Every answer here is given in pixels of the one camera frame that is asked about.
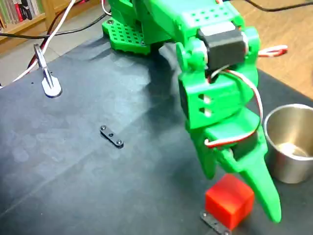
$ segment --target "wooden floor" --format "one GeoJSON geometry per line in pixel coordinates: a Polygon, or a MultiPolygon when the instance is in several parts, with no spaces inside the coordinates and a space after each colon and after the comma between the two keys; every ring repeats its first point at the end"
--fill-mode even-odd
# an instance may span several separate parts
{"type": "MultiPolygon", "coordinates": [[[[253,0],[263,7],[281,7],[304,0],[253,0]]],[[[286,44],[287,54],[259,58],[258,68],[313,99],[313,5],[283,12],[262,12],[247,2],[233,0],[247,26],[257,28],[261,48],[286,44]]]]}

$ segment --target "wooden shelf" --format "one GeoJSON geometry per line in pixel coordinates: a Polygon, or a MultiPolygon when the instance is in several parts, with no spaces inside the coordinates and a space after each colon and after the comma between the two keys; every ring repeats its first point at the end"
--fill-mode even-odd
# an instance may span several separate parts
{"type": "Polygon", "coordinates": [[[22,30],[27,29],[28,27],[32,26],[35,23],[38,23],[45,19],[45,13],[38,15],[37,17],[33,18],[32,20],[24,20],[18,24],[8,24],[7,28],[5,28],[4,33],[17,33],[22,30]]]}
{"type": "MultiPolygon", "coordinates": [[[[24,20],[18,24],[8,24],[4,32],[32,36],[40,35],[47,31],[56,13],[64,9],[69,2],[70,0],[42,0],[45,13],[38,15],[32,20],[24,20]]],[[[99,0],[89,0],[84,4],[78,5],[71,9],[67,16],[67,20],[99,4],[99,0]]],[[[27,39],[0,37],[0,54],[14,48],[26,40],[27,39]]]]}

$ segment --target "cup rim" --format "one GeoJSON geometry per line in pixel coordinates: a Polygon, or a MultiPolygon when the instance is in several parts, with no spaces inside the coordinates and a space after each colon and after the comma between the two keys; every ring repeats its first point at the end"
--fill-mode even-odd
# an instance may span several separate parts
{"type": "Polygon", "coordinates": [[[281,110],[281,109],[284,109],[284,108],[288,108],[288,107],[295,107],[295,108],[301,108],[301,109],[309,109],[311,111],[313,111],[313,108],[308,106],[308,105],[305,105],[305,104],[285,104],[285,105],[281,105],[281,106],[278,106],[277,108],[273,109],[272,111],[270,111],[270,113],[265,117],[265,120],[264,120],[264,134],[265,134],[265,137],[266,139],[268,140],[268,142],[270,143],[270,145],[276,149],[276,151],[278,151],[279,153],[281,154],[284,154],[286,155],[287,157],[289,158],[292,158],[292,159],[295,159],[297,161],[313,161],[313,156],[311,157],[301,157],[301,156],[296,156],[296,155],[293,155],[293,154],[286,154],[286,153],[283,153],[282,151],[280,151],[276,145],[273,143],[273,141],[270,139],[269,135],[268,135],[268,129],[267,129],[267,126],[268,126],[268,120],[269,118],[274,114],[276,113],[277,111],[281,110]]]}

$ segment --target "green robotic arm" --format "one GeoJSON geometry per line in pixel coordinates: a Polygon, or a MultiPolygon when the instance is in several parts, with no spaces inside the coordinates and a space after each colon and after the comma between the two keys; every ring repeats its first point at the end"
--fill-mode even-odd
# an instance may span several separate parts
{"type": "Polygon", "coordinates": [[[239,173],[269,218],[280,222],[280,200],[264,160],[268,149],[260,118],[245,107],[253,91],[228,73],[219,74],[209,83],[206,79],[227,65],[257,86],[257,31],[245,26],[229,2],[110,0],[110,4],[113,17],[102,27],[114,49],[149,54],[154,45],[168,40],[177,43],[186,130],[207,178],[213,178],[217,164],[227,172],[239,173]],[[256,128],[255,134],[243,142],[214,148],[204,144],[205,140],[236,137],[256,128]]]}

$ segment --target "book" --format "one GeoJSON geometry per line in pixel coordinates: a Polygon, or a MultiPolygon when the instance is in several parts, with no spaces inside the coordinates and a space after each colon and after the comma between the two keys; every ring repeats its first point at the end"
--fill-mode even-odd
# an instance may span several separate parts
{"type": "Polygon", "coordinates": [[[5,9],[8,12],[8,16],[9,16],[9,19],[10,19],[10,24],[11,23],[14,24],[15,22],[14,22],[14,18],[13,18],[11,9],[10,9],[9,0],[4,0],[4,4],[5,4],[5,9]]]}
{"type": "Polygon", "coordinates": [[[22,22],[23,21],[23,17],[22,17],[22,13],[21,13],[18,1],[17,0],[13,0],[13,3],[14,3],[14,6],[15,6],[16,13],[18,14],[19,21],[22,22]]]}
{"type": "Polygon", "coordinates": [[[43,2],[41,0],[37,0],[37,5],[38,5],[38,8],[39,8],[40,14],[44,13],[45,10],[44,10],[44,6],[43,6],[43,2]]]}
{"type": "Polygon", "coordinates": [[[6,22],[4,20],[4,16],[2,14],[2,11],[0,11],[0,26],[1,26],[1,28],[6,28],[6,22]]]}
{"type": "Polygon", "coordinates": [[[38,9],[38,6],[37,6],[37,1],[36,0],[30,0],[30,1],[31,1],[32,6],[33,6],[35,15],[36,16],[40,15],[39,9],[38,9]]]}
{"type": "Polygon", "coordinates": [[[8,2],[9,2],[10,10],[12,12],[14,23],[17,24],[20,21],[19,21],[18,14],[16,12],[16,9],[15,9],[14,3],[13,3],[13,0],[9,0],[8,2]]]}
{"type": "Polygon", "coordinates": [[[19,4],[19,8],[20,8],[20,11],[21,11],[22,18],[23,18],[23,20],[26,20],[27,19],[27,12],[26,12],[26,10],[23,7],[22,0],[18,0],[18,4],[19,4]]]}
{"type": "Polygon", "coordinates": [[[36,15],[35,15],[35,12],[34,12],[33,5],[31,4],[31,0],[27,0],[27,4],[29,6],[29,10],[30,10],[32,18],[34,18],[36,15]]]}
{"type": "Polygon", "coordinates": [[[29,6],[28,6],[28,1],[27,0],[21,0],[22,1],[22,5],[23,5],[23,10],[26,12],[26,16],[29,20],[33,19],[29,6]]]}
{"type": "Polygon", "coordinates": [[[10,18],[8,16],[8,12],[6,11],[6,7],[5,7],[5,4],[4,4],[4,1],[3,0],[0,0],[0,11],[2,12],[2,15],[4,17],[4,20],[5,20],[5,23],[6,24],[10,24],[10,18]]]}

